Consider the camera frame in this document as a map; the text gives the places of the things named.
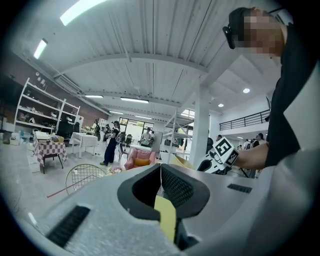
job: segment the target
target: wire basket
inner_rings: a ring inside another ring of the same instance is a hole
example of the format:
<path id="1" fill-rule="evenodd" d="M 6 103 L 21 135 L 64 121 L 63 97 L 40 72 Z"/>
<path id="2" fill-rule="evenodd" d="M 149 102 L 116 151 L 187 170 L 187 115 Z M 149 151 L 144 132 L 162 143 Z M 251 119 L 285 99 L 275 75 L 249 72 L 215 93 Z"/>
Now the wire basket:
<path id="1" fill-rule="evenodd" d="M 73 167 L 65 178 L 65 190 L 68 195 L 93 180 L 106 176 L 105 171 L 93 164 L 79 164 Z"/>

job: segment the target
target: red chair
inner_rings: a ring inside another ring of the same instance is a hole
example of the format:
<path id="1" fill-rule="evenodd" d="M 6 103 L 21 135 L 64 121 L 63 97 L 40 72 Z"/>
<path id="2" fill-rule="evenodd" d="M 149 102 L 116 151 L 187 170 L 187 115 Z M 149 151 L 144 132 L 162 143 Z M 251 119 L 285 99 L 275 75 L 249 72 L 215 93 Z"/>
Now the red chair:
<path id="1" fill-rule="evenodd" d="M 135 165 L 136 158 L 143 160 L 149 159 L 149 165 L 153 165 L 156 161 L 156 152 L 142 151 L 134 148 L 129 160 L 124 164 L 124 168 L 130 170 L 132 168 L 140 167 L 139 165 Z"/>

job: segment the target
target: ceiling light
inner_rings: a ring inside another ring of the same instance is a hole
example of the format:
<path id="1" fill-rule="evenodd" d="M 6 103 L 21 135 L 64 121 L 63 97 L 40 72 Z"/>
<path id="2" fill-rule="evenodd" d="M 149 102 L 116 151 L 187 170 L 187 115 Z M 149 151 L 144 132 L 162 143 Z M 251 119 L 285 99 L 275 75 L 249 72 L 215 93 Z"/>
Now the ceiling light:
<path id="1" fill-rule="evenodd" d="M 42 54 L 42 52 L 44 51 L 44 49 L 46 48 L 48 42 L 43 38 L 38 47 L 36 48 L 33 57 L 35 57 L 36 59 L 39 59 L 40 55 Z"/>
<path id="2" fill-rule="evenodd" d="M 102 95 L 84 95 L 87 98 L 103 98 Z"/>
<path id="3" fill-rule="evenodd" d="M 152 119 L 152 118 L 150 118 L 150 117 L 146 117 L 146 116 L 140 116 L 140 115 L 136 115 L 135 117 L 136 117 L 136 118 L 145 118 L 145 119 Z"/>
<path id="4" fill-rule="evenodd" d="M 123 100 L 123 101 L 128 101 L 128 102 L 149 103 L 149 100 L 146 100 L 146 99 L 138 99 L 138 98 L 121 97 L 121 100 Z"/>
<path id="5" fill-rule="evenodd" d="M 121 112 L 117 112 L 117 111 L 109 111 L 110 113 L 114 113 L 114 114 L 119 114 L 119 115 L 123 115 L 124 113 Z"/>
<path id="6" fill-rule="evenodd" d="M 91 9 L 92 7 L 104 2 L 106 0 L 79 0 L 74 5 L 72 5 L 64 14 L 60 17 L 63 25 L 68 25 L 72 20 L 74 20 L 79 15 L 83 14 L 85 11 Z"/>

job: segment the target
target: white tile floor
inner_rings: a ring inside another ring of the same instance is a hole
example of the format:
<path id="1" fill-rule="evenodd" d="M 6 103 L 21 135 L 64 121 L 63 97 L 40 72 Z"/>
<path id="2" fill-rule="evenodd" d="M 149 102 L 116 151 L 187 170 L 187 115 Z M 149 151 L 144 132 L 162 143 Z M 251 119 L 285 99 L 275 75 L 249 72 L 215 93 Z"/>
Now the white tile floor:
<path id="1" fill-rule="evenodd" d="M 27 150 L 26 145 L 14 146 L 0 143 L 0 189 L 10 210 L 17 216 L 29 220 L 31 212 L 35 218 L 41 216 L 50 207 L 68 196 L 66 191 L 50 196 L 66 187 L 68 172 L 79 164 L 93 164 L 100 167 L 104 160 L 106 144 L 99 142 L 95 155 L 92 148 L 89 152 L 82 152 L 82 158 L 78 157 L 79 147 L 74 148 L 75 154 L 71 154 L 72 147 L 67 147 L 68 159 L 62 162 L 63 169 L 57 157 L 45 160 L 45 174 L 40 172 L 38 163 L 29 164 L 28 156 L 32 151 Z M 127 161 L 123 155 L 120 162 L 118 148 L 115 150 L 112 167 L 122 167 Z"/>

